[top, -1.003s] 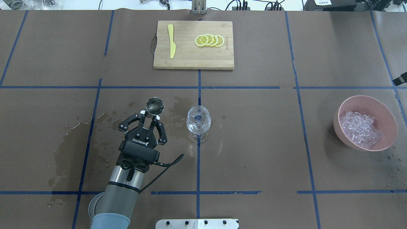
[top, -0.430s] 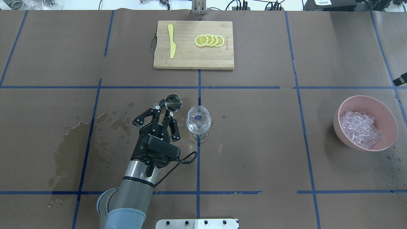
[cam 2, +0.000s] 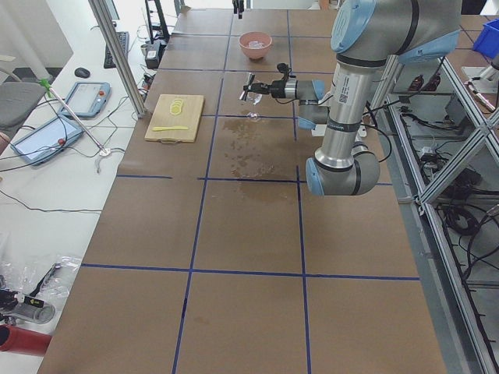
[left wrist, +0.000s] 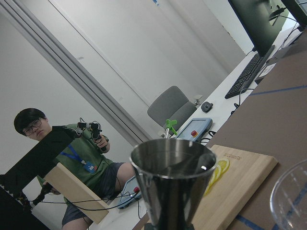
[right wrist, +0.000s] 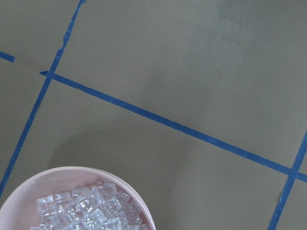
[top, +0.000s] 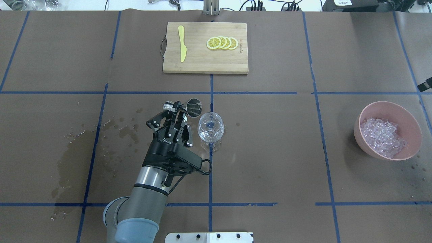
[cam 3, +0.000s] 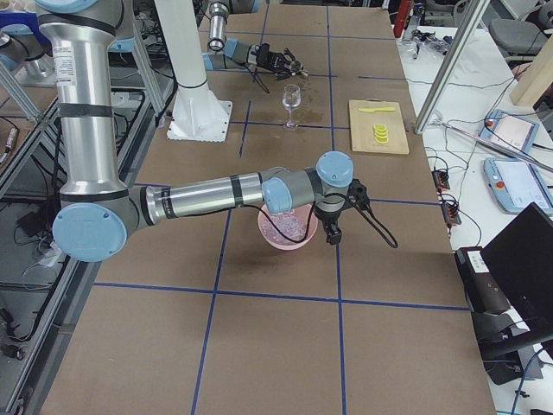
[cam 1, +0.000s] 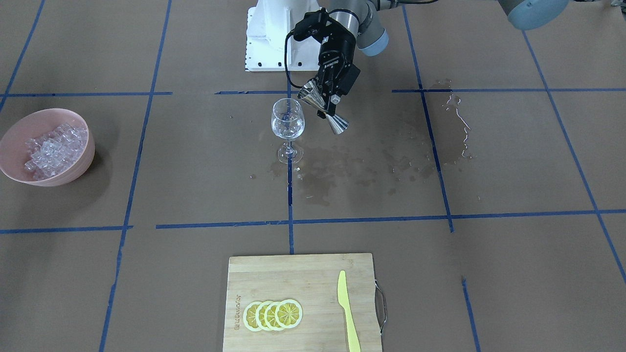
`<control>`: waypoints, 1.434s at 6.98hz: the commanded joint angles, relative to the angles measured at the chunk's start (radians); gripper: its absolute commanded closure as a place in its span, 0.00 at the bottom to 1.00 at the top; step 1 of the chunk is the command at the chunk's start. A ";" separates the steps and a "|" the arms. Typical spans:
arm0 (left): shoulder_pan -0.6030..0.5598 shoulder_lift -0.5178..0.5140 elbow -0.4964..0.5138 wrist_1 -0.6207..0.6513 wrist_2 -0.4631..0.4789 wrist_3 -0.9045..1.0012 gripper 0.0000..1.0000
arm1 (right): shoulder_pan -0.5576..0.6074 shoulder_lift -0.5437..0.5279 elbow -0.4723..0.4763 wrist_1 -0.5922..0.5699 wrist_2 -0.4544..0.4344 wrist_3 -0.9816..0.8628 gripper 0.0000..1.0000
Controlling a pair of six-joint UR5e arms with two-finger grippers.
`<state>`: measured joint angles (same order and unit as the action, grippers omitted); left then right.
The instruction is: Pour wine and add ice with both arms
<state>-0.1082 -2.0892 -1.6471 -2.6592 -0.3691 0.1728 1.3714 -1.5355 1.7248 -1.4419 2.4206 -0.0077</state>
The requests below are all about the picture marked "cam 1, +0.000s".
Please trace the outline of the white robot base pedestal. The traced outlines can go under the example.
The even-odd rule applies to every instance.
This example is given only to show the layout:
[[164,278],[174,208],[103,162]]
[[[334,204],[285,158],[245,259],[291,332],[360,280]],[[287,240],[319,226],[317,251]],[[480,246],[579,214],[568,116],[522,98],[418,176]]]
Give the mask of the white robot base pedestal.
[[259,0],[248,9],[246,71],[317,71],[320,43],[290,39],[285,45],[285,38],[304,14],[319,9],[316,0]]

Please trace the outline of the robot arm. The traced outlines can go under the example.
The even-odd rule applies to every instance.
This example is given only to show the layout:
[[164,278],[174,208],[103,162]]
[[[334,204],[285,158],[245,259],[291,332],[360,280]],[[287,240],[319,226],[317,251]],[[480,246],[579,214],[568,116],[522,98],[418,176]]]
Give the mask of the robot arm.
[[315,111],[327,119],[354,86],[360,69],[356,52],[374,57],[387,49],[393,37],[391,20],[406,7],[428,7],[433,0],[331,0],[307,13],[293,30],[295,40],[311,37],[320,48],[317,71],[308,85],[317,94]]

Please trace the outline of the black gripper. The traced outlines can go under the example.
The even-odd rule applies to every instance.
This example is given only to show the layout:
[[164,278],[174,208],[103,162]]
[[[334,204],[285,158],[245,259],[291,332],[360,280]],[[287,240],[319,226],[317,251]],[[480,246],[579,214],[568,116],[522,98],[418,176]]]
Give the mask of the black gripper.
[[319,52],[316,84],[326,100],[326,115],[335,116],[341,96],[347,95],[356,82],[360,69],[353,64],[356,38],[337,21],[329,21]]

